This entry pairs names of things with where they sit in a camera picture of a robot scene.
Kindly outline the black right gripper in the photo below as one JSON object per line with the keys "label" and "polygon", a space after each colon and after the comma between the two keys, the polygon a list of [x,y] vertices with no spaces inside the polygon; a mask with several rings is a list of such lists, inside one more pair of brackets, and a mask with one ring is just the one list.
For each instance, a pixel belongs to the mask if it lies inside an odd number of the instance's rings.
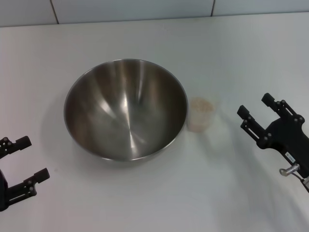
{"label": "black right gripper", "polygon": [[279,119],[273,121],[265,130],[250,115],[244,105],[237,114],[243,120],[241,128],[253,138],[260,149],[277,150],[290,165],[300,166],[298,173],[302,178],[309,176],[309,138],[302,131],[304,118],[297,114],[285,101],[276,101],[269,93],[262,102],[270,107]]}

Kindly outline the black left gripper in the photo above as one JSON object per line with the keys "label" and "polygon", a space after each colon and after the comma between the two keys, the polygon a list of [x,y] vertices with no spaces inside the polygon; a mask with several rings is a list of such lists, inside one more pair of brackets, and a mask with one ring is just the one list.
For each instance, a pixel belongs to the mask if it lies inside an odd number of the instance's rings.
{"label": "black left gripper", "polygon": [[[2,159],[9,154],[23,150],[31,145],[32,143],[28,136],[16,140],[15,143],[10,141],[8,137],[4,137],[0,140],[0,158]],[[9,206],[27,198],[36,196],[37,191],[35,185],[49,178],[49,172],[44,168],[22,183],[8,188],[7,180],[3,172],[0,171],[0,211],[4,211]]]}

